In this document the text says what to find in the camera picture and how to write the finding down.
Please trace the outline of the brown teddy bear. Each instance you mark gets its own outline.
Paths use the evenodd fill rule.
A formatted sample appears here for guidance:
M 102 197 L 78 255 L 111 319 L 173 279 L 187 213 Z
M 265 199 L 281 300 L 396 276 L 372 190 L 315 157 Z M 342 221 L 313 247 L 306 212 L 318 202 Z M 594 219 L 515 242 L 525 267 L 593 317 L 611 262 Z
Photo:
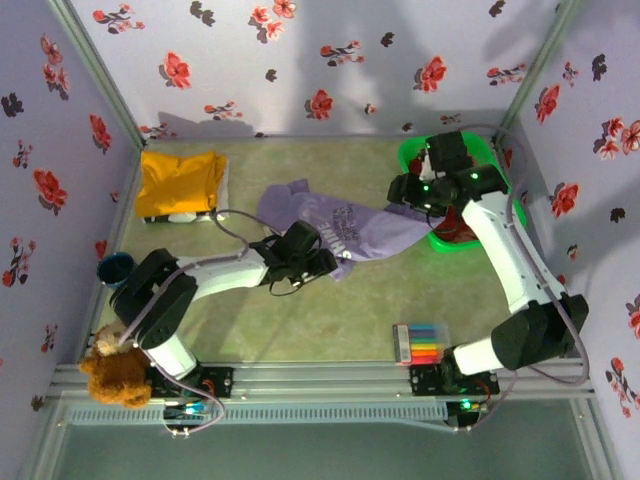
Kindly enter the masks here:
M 152 394 L 147 380 L 150 361 L 133 342 L 120 344 L 125 327 L 118 321 L 101 327 L 95 334 L 79 370 L 88 376 L 92 399 L 102 404 L 135 409 L 146 406 Z

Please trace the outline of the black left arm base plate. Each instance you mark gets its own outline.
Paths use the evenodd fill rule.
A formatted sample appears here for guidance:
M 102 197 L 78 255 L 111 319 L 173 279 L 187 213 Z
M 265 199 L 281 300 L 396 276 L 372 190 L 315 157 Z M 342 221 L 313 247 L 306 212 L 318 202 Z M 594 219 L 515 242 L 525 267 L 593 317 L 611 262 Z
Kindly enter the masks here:
M 198 394 L 169 381 L 155 367 L 146 371 L 147 383 L 151 386 L 152 398 L 196 398 Z M 202 390 L 218 398 L 229 398 L 234 383 L 234 369 L 228 366 L 197 366 L 181 379 L 189 387 Z

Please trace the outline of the purple printed t-shirt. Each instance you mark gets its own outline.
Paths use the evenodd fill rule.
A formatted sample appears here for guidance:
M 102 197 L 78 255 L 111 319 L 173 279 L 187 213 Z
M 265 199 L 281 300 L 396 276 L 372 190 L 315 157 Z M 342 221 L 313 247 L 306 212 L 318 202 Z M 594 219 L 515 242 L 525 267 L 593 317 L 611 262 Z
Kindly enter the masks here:
M 426 216 L 407 206 L 374 209 L 314 193 L 305 179 L 269 186 L 256 216 L 277 232 L 297 220 L 311 224 L 336 258 L 337 269 L 330 274 L 335 281 L 346 278 L 358 262 L 397 255 L 432 231 Z

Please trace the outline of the dark red t-shirt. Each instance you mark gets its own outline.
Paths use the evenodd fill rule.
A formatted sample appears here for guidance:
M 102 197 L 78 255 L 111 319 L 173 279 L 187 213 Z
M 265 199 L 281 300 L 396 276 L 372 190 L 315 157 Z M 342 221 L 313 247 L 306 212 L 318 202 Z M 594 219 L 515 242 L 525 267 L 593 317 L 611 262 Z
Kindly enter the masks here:
M 413 174 L 420 174 L 426 163 L 426 152 L 420 151 L 409 161 L 408 168 Z M 456 209 L 451 206 L 444 217 L 436 217 L 439 224 L 433 229 L 435 237 L 450 244 L 463 244 L 477 239 L 471 228 L 464 222 Z

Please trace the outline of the green plastic basket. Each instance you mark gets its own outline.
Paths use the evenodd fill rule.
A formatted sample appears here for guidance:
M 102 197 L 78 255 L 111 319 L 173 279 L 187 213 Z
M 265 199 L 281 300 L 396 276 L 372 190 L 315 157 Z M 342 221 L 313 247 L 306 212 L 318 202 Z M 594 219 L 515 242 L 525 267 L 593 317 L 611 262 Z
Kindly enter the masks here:
M 467 144 L 474 161 L 477 164 L 483 164 L 483 163 L 494 164 L 498 168 L 499 172 L 503 175 L 505 182 L 508 184 L 509 193 L 510 193 L 511 184 L 507 180 L 507 177 L 504 174 L 502 167 L 498 163 L 498 160 L 495 154 L 492 153 L 492 151 L 490 150 L 488 143 L 475 133 L 471 133 L 468 131 L 460 131 L 460 132 L 462 132 L 464 135 L 465 143 Z M 402 167 L 401 174 L 407 171 L 408 157 L 417 151 L 419 140 L 422 138 L 430 137 L 430 136 L 414 137 L 405 141 L 400 146 L 398 151 L 398 158 L 400 161 L 400 165 Z M 436 217 L 429 216 L 422 212 L 419 212 L 419 213 L 426 216 L 427 222 L 432 227 L 432 231 L 427 235 L 427 239 L 434 250 L 440 253 L 448 253 L 448 252 L 471 249 L 471 248 L 479 247 L 481 245 L 478 238 L 475 241 L 471 241 L 463 244 L 450 244 L 450 243 L 446 243 L 439 240 L 438 238 L 435 237 L 435 234 L 433 233 L 433 229 L 439 224 L 439 222 L 436 220 Z

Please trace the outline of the grey aluminium corner post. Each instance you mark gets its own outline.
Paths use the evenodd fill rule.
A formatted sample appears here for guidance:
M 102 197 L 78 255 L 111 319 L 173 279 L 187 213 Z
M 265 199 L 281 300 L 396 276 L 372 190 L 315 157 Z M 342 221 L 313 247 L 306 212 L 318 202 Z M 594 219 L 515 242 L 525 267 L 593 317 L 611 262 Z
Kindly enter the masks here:
M 514 99 L 499 124 L 502 129 L 510 130 L 515 124 L 528 96 L 553 59 L 554 54 L 563 42 L 566 32 L 586 2 L 587 0 L 561 0 L 558 3 L 551 27 L 538 49 L 525 79 L 518 87 Z
M 71 1 L 44 1 L 69 37 L 104 100 L 126 132 L 130 143 L 138 150 L 142 150 L 145 142 L 135 125 L 134 118 Z

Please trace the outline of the pack of coloured markers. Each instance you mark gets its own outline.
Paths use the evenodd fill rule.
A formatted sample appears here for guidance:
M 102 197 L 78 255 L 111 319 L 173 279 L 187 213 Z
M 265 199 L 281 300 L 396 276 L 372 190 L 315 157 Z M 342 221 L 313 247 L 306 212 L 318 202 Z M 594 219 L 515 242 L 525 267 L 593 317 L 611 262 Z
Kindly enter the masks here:
M 402 366 L 441 362 L 449 346 L 449 333 L 440 324 L 395 324 L 392 326 L 395 363 Z

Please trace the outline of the yellow folded t-shirt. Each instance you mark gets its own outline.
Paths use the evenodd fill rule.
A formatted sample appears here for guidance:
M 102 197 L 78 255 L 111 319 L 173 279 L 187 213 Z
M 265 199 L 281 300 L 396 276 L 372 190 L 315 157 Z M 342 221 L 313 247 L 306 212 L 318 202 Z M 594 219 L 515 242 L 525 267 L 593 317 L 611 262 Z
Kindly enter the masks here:
M 143 151 L 141 187 L 135 201 L 138 217 L 206 213 L 217 209 L 227 158 L 215 151 L 184 157 Z

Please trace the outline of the grey aluminium rail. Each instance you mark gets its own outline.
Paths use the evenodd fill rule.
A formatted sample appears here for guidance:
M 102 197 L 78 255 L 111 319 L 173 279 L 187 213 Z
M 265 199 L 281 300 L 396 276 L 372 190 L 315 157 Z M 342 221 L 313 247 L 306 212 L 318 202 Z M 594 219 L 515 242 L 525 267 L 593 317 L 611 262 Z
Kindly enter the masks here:
M 496 375 L 500 393 L 493 396 L 414 396 L 409 385 L 409 367 L 390 362 L 276 362 L 209 363 L 234 369 L 232 402 L 364 402 L 438 398 L 442 400 L 497 400 L 506 392 L 513 400 L 589 399 L 595 389 L 589 380 L 580 385 L 563 384 L 582 371 L 577 359 L 542 364 L 541 375 L 530 368 L 519 372 L 501 369 Z

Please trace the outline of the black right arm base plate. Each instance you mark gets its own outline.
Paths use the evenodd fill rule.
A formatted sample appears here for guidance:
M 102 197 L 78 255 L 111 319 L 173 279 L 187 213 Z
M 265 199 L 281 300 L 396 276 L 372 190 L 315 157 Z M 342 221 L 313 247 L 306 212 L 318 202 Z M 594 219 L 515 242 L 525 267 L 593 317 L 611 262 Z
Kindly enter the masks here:
M 491 372 L 456 376 L 440 364 L 410 366 L 409 385 L 414 396 L 493 396 L 500 393 L 497 377 Z

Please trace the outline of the dark blue cup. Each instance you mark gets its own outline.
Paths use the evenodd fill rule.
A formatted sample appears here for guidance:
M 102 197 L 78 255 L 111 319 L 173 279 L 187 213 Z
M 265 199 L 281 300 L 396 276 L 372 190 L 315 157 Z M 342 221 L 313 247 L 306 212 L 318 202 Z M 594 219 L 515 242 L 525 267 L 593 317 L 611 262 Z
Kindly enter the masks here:
M 100 283 L 116 290 L 131 275 L 137 264 L 126 252 L 114 252 L 106 255 L 97 266 L 96 275 Z

